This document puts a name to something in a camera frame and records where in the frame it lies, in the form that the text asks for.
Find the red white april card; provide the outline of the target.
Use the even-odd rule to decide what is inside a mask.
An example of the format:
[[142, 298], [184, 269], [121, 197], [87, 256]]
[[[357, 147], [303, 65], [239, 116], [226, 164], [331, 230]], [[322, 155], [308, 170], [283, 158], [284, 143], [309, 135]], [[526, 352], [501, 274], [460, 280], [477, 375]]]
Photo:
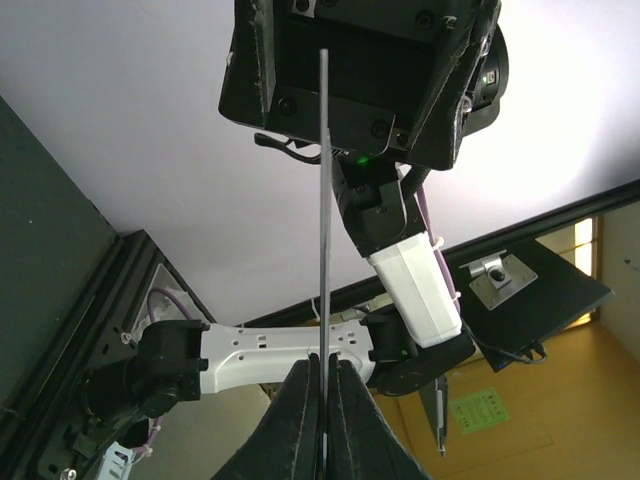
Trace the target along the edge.
[[329, 51], [320, 51], [320, 432], [321, 453], [328, 452], [328, 393], [330, 357], [330, 241], [332, 198], [332, 147], [329, 129]]

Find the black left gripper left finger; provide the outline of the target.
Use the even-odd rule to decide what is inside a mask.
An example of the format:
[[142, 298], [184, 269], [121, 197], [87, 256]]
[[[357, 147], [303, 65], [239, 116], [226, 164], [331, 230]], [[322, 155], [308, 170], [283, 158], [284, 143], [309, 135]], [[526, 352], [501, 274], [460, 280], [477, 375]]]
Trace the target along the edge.
[[306, 480], [319, 456], [320, 362], [296, 361], [248, 440], [214, 480]]

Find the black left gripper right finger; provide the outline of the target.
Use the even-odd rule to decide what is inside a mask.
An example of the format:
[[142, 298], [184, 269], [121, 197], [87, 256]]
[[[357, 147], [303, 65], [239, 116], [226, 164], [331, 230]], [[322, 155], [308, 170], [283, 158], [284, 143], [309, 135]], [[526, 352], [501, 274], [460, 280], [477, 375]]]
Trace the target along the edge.
[[329, 358], [328, 387], [329, 479], [430, 477], [393, 433], [355, 366], [337, 354]]

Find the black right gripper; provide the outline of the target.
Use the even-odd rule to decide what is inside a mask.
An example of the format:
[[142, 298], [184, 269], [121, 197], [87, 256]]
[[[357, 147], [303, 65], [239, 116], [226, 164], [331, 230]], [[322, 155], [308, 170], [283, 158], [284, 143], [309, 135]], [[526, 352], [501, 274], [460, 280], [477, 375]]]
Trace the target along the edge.
[[334, 147], [449, 170], [499, 1], [236, 1], [218, 110], [307, 143], [329, 51]]

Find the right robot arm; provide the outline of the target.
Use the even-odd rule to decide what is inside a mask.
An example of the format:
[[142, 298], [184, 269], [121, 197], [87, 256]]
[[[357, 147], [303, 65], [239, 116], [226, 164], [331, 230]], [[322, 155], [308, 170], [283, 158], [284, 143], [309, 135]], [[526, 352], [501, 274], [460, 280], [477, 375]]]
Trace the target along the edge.
[[348, 360], [382, 391], [403, 368], [426, 383], [467, 358], [424, 184], [491, 124], [508, 77], [500, 11], [497, 1], [237, 2], [220, 113], [321, 169], [321, 215], [338, 209], [391, 309], [331, 325], [322, 292], [312, 326], [149, 313], [133, 353], [89, 374], [87, 413], [105, 424], [158, 418], [204, 394], [280, 382], [308, 356]]

